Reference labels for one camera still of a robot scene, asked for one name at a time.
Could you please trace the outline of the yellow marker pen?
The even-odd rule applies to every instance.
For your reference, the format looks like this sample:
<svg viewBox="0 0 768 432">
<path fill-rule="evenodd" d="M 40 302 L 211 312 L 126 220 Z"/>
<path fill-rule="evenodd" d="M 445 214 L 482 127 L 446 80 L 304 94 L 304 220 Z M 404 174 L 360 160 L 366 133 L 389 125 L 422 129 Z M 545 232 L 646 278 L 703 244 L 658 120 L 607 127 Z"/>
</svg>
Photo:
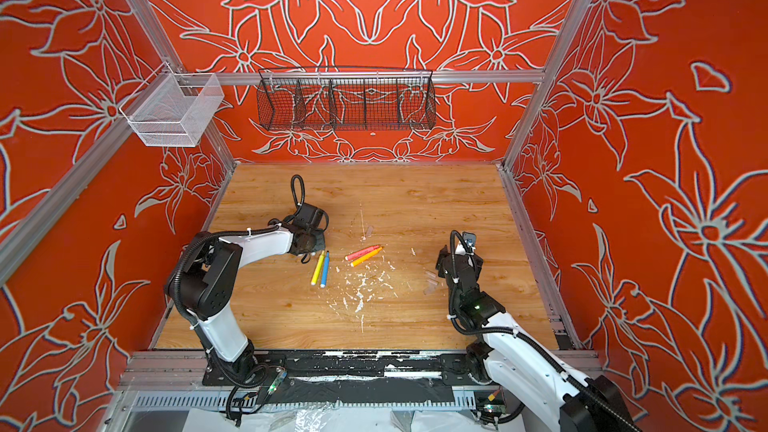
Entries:
<svg viewBox="0 0 768 432">
<path fill-rule="evenodd" d="M 325 263 L 325 256 L 326 256 L 325 251 L 322 251 L 318 256 L 318 260 L 317 260 L 314 272 L 312 274 L 311 282 L 310 282 L 312 286 L 316 286 L 319 283 L 320 276 Z"/>
</svg>

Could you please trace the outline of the orange marker pen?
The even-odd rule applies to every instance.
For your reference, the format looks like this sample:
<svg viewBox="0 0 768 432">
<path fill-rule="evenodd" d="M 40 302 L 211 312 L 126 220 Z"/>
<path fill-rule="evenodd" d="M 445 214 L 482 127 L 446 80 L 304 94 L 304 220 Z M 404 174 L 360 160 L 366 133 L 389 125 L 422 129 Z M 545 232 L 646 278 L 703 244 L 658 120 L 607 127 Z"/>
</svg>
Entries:
<svg viewBox="0 0 768 432">
<path fill-rule="evenodd" d="M 369 254 L 367 254 L 367 255 L 365 255 L 365 256 L 363 256 L 363 257 L 361 257 L 361 258 L 357 259 L 357 260 L 354 260 L 354 261 L 350 261 L 350 265 L 351 265 L 352 267 L 356 267 L 356 266 L 358 266 L 358 265 L 360 265 L 360 264 L 364 263 L 365 261 L 367 261 L 367 260 L 371 259 L 372 257 L 376 256 L 376 255 L 377 255 L 378 253 L 380 253 L 382 250 L 383 250 L 383 247 L 381 246 L 381 248 L 380 248 L 380 249 L 378 249 L 378 250 L 375 250 L 375 251 L 373 251 L 373 252 L 371 252 L 371 253 L 369 253 Z"/>
</svg>

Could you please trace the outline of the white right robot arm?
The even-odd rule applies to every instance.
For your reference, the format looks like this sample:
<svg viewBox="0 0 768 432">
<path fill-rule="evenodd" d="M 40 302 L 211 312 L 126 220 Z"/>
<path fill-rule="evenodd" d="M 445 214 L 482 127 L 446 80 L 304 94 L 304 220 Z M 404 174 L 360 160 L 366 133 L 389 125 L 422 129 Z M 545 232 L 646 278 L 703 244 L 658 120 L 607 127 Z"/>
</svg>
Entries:
<svg viewBox="0 0 768 432">
<path fill-rule="evenodd" d="M 485 423 L 521 416 L 535 431 L 637 431 L 618 387 L 567 364 L 529 335 L 478 284 L 482 259 L 470 246 L 445 246 L 436 270 L 449 290 L 454 329 L 475 341 L 467 348 L 471 376 L 493 382 L 518 400 L 511 412 L 481 412 Z"/>
</svg>

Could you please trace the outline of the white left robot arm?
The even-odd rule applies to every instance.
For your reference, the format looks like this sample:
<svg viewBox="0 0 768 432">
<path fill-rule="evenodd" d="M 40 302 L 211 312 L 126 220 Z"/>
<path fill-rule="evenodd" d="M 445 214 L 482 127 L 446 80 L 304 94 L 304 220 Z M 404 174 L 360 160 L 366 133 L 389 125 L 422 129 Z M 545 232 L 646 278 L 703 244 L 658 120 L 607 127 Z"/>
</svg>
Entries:
<svg viewBox="0 0 768 432">
<path fill-rule="evenodd" d="M 328 223 L 324 210 L 301 203 L 294 214 L 263 229 L 201 232 L 182 252 L 165 293 L 200 340 L 209 365 L 231 384 L 251 388 L 263 375 L 231 309 L 238 272 L 273 256 L 308 258 L 325 247 Z"/>
</svg>

